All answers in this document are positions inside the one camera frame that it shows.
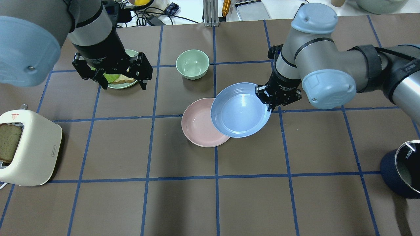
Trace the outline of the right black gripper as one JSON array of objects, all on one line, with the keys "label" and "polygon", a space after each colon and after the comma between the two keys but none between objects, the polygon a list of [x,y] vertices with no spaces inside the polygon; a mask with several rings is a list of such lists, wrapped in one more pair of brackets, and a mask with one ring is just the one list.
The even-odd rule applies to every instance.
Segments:
[{"label": "right black gripper", "polygon": [[271,74],[265,85],[256,86],[256,96],[266,105],[267,112],[272,112],[277,106],[287,106],[302,98],[301,90],[298,89],[301,82],[301,79]]}]

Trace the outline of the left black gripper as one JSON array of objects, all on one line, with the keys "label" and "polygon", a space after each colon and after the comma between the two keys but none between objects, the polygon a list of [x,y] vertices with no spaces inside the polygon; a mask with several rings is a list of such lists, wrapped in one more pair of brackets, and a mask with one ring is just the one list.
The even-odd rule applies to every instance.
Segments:
[{"label": "left black gripper", "polygon": [[77,53],[72,65],[82,79],[97,82],[102,89],[107,90],[109,82],[106,74],[122,74],[136,79],[142,90],[152,79],[153,67],[143,52],[137,56],[128,56],[116,31],[95,45],[74,44]]}]

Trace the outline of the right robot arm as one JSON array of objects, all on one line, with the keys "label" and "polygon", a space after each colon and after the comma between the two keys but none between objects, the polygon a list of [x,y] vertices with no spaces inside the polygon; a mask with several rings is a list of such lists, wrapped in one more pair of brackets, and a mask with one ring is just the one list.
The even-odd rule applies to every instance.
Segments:
[{"label": "right robot arm", "polygon": [[381,90],[419,123],[419,45],[360,45],[341,52],[331,36],[337,23],[336,12],[327,5],[301,5],[285,43],[268,51],[275,61],[268,82],[251,93],[272,111],[300,100],[299,85],[317,109],[340,107],[357,93]]}]

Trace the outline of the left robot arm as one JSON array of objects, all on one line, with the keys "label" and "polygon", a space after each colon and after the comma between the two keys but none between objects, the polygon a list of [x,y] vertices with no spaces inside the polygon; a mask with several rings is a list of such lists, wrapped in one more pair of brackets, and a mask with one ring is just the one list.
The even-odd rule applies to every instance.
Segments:
[{"label": "left robot arm", "polygon": [[153,69],[142,53],[129,56],[102,0],[2,0],[0,80],[32,87],[43,82],[69,39],[79,76],[107,89],[105,74],[122,74],[146,89]]}]

